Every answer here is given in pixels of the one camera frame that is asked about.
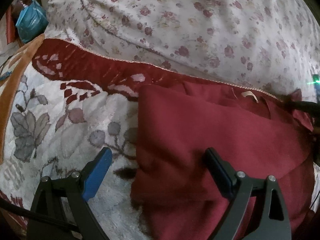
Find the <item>dark red sweater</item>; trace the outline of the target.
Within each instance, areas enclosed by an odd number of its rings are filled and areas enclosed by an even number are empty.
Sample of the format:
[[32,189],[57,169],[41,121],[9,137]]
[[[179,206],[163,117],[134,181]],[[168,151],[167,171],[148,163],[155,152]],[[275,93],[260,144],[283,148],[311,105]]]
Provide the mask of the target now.
[[231,86],[143,86],[131,198],[154,239],[207,239],[228,206],[201,162],[212,147],[250,177],[278,179],[295,231],[311,216],[312,129],[304,112]]

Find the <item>red white fleece blanket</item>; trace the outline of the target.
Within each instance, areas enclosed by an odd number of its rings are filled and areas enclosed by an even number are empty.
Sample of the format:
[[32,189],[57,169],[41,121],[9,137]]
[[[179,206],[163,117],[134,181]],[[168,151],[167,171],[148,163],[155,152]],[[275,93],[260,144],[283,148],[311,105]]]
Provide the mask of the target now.
[[20,224],[27,237],[41,178],[81,171],[106,147],[112,163],[88,205],[107,239],[149,239],[141,209],[129,200],[138,90],[210,81],[43,36],[20,48],[8,69],[1,83],[1,217]]

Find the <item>floral duvet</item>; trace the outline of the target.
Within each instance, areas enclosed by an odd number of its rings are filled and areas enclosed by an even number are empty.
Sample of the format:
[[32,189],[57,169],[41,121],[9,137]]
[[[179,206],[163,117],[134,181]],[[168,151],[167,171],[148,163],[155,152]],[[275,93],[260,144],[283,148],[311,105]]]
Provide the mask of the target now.
[[315,101],[319,24],[303,0],[49,0],[47,37],[115,59]]

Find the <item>blue plastic bag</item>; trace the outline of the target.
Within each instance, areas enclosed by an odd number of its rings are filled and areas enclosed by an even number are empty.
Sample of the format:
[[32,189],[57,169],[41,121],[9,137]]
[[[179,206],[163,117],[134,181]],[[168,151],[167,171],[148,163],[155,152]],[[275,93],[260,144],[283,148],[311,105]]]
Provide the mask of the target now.
[[37,0],[22,9],[15,24],[20,40],[28,43],[43,33],[48,25],[46,12]]

